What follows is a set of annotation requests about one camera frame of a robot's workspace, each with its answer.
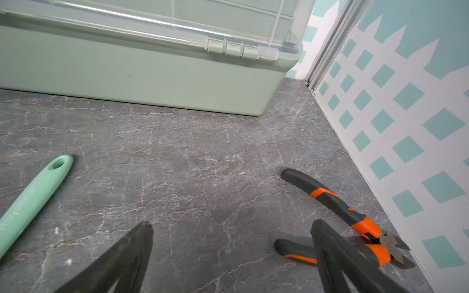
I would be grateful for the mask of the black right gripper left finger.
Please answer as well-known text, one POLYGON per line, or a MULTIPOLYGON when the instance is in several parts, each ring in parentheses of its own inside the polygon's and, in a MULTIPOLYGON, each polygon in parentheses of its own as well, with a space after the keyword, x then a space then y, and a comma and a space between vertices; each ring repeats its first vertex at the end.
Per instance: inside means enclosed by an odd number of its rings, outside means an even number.
POLYGON ((141 290, 153 246, 153 228, 141 222, 116 242, 58 293, 138 293, 141 290))

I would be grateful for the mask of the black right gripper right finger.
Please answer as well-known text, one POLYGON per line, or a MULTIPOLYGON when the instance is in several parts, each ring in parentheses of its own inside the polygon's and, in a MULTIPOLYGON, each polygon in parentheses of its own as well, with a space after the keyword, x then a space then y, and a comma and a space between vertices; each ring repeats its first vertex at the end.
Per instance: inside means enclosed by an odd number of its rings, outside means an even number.
POLYGON ((315 220, 311 235, 317 252, 318 270, 326 293, 349 293, 346 281, 360 293, 405 293, 406 290, 360 256, 323 220, 315 220))

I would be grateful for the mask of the beige skimmer green handle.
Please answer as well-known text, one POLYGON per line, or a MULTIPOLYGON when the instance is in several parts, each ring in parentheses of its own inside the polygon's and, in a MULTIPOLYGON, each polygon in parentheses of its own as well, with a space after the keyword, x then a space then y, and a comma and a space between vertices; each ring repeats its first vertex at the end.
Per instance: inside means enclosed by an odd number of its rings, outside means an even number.
POLYGON ((72 168, 73 161, 72 156, 62 155, 50 162, 4 213, 1 217, 1 256, 7 253, 54 195, 72 168))

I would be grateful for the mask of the green storage box clear lid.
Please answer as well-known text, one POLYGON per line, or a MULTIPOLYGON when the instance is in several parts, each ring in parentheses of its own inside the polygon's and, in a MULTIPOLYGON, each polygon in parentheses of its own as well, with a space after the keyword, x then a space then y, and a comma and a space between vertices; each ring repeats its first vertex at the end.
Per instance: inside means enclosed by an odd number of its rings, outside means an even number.
POLYGON ((313 1, 2 1, 1 87, 262 115, 313 1))

